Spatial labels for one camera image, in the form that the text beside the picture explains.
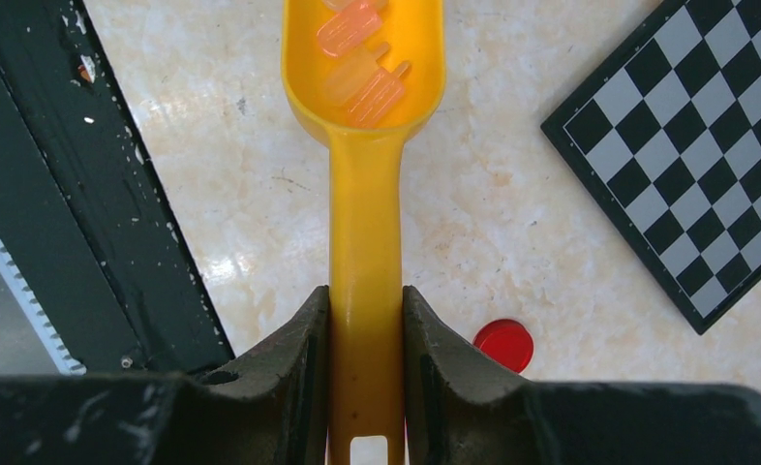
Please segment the yellow plastic scoop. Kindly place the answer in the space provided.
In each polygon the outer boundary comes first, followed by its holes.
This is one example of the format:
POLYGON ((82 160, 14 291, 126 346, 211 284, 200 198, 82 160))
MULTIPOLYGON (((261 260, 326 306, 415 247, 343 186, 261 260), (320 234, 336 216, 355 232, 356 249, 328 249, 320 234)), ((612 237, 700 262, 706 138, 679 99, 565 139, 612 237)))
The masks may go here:
POLYGON ((404 95, 375 129, 349 126, 322 82, 335 61, 317 38, 332 17, 321 1, 284 5, 281 68, 291 111, 329 152, 328 460, 369 451, 406 460, 400 177, 405 144, 441 102, 443 4, 391 1, 368 46, 388 43, 384 65, 409 63, 404 95))

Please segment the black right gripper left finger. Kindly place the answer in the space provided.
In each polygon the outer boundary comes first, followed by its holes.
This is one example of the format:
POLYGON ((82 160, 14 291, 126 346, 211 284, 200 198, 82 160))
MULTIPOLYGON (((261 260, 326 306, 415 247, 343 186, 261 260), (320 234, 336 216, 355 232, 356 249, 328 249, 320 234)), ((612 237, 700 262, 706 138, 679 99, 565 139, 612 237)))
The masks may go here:
POLYGON ((0 377, 0 464, 321 464, 329 290, 247 353, 181 372, 0 377))

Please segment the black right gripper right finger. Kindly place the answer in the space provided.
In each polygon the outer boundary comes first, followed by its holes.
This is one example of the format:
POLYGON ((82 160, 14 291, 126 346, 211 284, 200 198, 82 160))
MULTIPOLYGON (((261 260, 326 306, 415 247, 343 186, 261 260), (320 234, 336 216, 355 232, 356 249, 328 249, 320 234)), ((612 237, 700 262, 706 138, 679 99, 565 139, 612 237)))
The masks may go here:
POLYGON ((761 464, 761 393, 736 385, 533 382, 403 289, 413 464, 761 464))

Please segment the orange popsicle gummy candy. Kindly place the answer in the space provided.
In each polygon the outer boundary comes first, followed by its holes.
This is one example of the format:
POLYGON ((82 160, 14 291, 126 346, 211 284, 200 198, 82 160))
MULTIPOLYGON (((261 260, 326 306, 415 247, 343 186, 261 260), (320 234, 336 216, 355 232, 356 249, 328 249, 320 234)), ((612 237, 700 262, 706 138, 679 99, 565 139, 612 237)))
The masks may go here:
POLYGON ((349 101, 347 123, 358 129, 376 128, 403 98, 403 76, 410 67, 410 61, 399 63, 392 71, 378 67, 349 101))

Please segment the pink popsicle gummy candy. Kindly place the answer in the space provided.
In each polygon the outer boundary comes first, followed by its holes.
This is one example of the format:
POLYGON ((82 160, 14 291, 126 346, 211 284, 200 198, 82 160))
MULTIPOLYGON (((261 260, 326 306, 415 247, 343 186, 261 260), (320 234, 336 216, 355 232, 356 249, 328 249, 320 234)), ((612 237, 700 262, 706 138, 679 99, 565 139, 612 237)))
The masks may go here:
POLYGON ((323 4, 335 15, 317 32, 321 50, 330 57, 341 57, 361 45, 382 26, 380 11, 387 1, 337 0, 323 4))

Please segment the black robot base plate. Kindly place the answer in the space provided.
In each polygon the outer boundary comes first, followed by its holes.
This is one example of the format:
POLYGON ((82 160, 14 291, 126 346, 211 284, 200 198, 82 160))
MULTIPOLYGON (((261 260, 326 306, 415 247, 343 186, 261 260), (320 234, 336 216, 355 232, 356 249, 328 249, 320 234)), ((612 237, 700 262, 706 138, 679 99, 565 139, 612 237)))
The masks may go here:
POLYGON ((0 1, 0 375, 232 357, 85 5, 0 1))

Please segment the pale orange popsicle gummy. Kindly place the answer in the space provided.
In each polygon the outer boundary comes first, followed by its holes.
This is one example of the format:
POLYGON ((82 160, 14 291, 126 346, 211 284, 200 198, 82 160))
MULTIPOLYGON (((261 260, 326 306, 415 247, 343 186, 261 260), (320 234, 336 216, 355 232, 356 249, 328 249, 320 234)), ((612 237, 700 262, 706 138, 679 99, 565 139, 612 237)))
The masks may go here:
POLYGON ((378 61, 390 51, 390 43, 374 48, 358 46, 341 57, 323 81, 324 100, 331 106, 345 104, 380 67, 378 61))

